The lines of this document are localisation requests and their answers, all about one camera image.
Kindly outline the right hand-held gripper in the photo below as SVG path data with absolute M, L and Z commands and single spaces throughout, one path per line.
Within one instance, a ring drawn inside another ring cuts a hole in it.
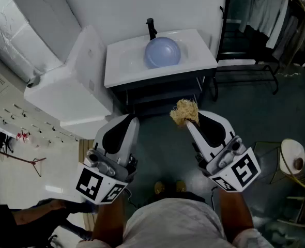
M 186 120 L 204 176 L 227 192 L 242 192 L 261 173 L 251 147 L 246 148 L 230 122 L 210 111 L 199 110 L 199 123 Z

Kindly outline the yellow fibrous loofah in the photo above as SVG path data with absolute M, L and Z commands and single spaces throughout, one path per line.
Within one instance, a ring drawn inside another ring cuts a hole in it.
M 199 108 L 197 103 L 192 100 L 180 99 L 175 109 L 170 111 L 170 117 L 180 127 L 186 124 L 186 121 L 199 123 Z

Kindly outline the blue plastic bowl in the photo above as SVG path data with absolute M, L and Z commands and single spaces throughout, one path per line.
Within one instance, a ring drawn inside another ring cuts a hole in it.
M 149 69 L 177 65 L 180 58 L 179 45 L 168 37 L 157 37 L 145 48 L 144 62 Z

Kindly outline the person's left forearm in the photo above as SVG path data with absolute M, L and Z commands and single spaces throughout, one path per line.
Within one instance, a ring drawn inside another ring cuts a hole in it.
M 124 226 L 125 205 L 124 194 L 121 193 L 111 204 L 98 207 L 92 239 L 116 248 L 123 242 Z

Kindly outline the person's left yellow shoe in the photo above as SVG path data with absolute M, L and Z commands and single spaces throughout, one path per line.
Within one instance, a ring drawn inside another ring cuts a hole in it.
M 154 185 L 154 192 L 156 195 L 165 192 L 165 185 L 161 181 L 157 181 Z

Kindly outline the white ceramic sink basin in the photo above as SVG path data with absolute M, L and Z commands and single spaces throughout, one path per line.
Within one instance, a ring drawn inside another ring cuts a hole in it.
M 218 63 L 196 29 L 162 32 L 158 37 L 168 37 L 180 47 L 179 64 L 150 69 L 144 62 L 149 35 L 139 36 L 107 47 L 104 86 L 111 88 L 161 76 L 214 69 Z

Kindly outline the person's black trousers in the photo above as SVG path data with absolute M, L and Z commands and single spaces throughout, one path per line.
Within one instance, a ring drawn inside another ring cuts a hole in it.
M 188 200 L 206 203 L 204 198 L 202 198 L 192 192 L 169 192 L 169 191 L 167 191 L 167 192 L 162 192 L 159 194 L 152 195 L 141 205 L 141 207 L 144 207 L 146 205 L 152 204 L 154 202 L 157 202 L 157 201 L 160 201 L 163 199 L 168 199 L 168 198 L 188 199 Z

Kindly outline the black metal clothes rack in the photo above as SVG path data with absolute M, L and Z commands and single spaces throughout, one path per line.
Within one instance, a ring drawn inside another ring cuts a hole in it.
M 222 29 L 221 29 L 221 37 L 217 52 L 216 60 L 219 62 L 221 55 L 223 54 L 222 48 L 223 48 L 223 40 L 224 35 L 226 32 L 226 23 L 227 23 L 227 14 L 229 9 L 230 0 L 225 0 L 224 7 L 220 6 L 220 10 L 222 11 Z M 251 76 L 258 75 L 258 72 L 269 72 L 271 74 L 271 79 L 241 79 L 241 80 L 228 80 L 228 81 L 217 81 L 216 74 L 217 72 L 222 73 L 229 73 L 230 75 L 235 75 L 236 78 L 238 78 L 240 75 L 243 76 Z M 213 102 L 216 102 L 219 97 L 219 84 L 228 84 L 228 83 L 259 83 L 259 82 L 274 82 L 276 85 L 275 90 L 272 92 L 273 95 L 276 95 L 279 91 L 279 82 L 276 78 L 276 72 L 277 70 L 273 71 L 272 67 L 270 65 L 265 65 L 264 67 L 259 68 L 258 64 L 249 64 L 249 65 L 230 65 L 230 66 L 218 66 L 216 68 L 216 71 L 212 75 L 212 82 L 214 86 L 215 93 L 212 97 Z

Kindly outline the red metal stand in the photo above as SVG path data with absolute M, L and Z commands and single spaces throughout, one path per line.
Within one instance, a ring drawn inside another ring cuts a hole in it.
M 42 175 L 41 175 L 41 172 L 39 172 L 39 171 L 37 170 L 36 164 L 37 164 L 38 162 L 42 162 L 42 161 L 46 160 L 46 158 L 41 158 L 41 159 L 34 158 L 33 160 L 29 161 L 29 160 L 25 160 L 25 159 L 23 159 L 23 158 L 15 157 L 15 156 L 13 156 L 13 155 L 10 155 L 10 154 L 7 154 L 7 153 L 1 152 L 1 151 L 0 151 L 0 154 L 3 155 L 3 156 L 6 156 L 6 157 L 8 157 L 8 158 L 12 158 L 12 159 L 15 159 L 15 160 L 18 160 L 18 161 L 21 161 L 21 162 L 28 163 L 28 164 L 32 165 L 33 168 L 34 168 L 34 170 L 36 171 L 37 175 L 38 175 L 39 177 L 42 176 Z

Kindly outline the person's white shirt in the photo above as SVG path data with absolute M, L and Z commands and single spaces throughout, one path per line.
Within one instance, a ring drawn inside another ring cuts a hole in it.
M 76 248 L 111 248 L 108 244 L 81 241 Z M 125 221 L 123 242 L 116 248 L 273 248 L 253 228 L 229 242 L 212 208 L 199 201 L 163 199 L 138 209 Z

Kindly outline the black faucet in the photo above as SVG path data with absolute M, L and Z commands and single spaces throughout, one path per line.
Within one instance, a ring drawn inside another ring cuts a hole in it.
M 154 25 L 154 20 L 153 18 L 148 18 L 146 20 L 146 24 L 148 26 L 148 31 L 149 31 L 149 37 L 150 37 L 150 40 L 153 40 L 156 38 L 156 35 L 157 35 L 157 31 L 155 29 L 155 25 Z

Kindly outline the white drawer cabinet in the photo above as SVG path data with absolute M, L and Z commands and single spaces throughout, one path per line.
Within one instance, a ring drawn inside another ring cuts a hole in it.
M 0 131 L 32 146 L 77 143 L 81 138 L 64 130 L 59 120 L 24 99 L 25 84 L 0 63 Z

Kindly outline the hanging dark grey garment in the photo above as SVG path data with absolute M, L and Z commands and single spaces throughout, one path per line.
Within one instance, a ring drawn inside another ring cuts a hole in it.
M 293 15 L 290 16 L 285 29 L 282 30 L 281 39 L 278 39 L 276 49 L 272 54 L 276 60 L 278 61 L 280 60 L 286 46 L 290 42 L 294 33 L 296 32 L 297 26 L 298 26 L 298 18 Z

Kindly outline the hanging light grey garment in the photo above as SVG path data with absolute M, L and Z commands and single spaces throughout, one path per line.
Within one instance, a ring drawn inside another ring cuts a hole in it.
M 281 32 L 288 0 L 247 0 L 239 31 L 252 27 L 268 37 L 266 47 L 273 49 Z

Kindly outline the plastic-wrapped white panel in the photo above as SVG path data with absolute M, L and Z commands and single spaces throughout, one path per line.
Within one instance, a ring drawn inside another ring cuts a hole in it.
M 24 82 L 62 66 L 80 31 L 66 0 L 0 0 L 0 59 Z

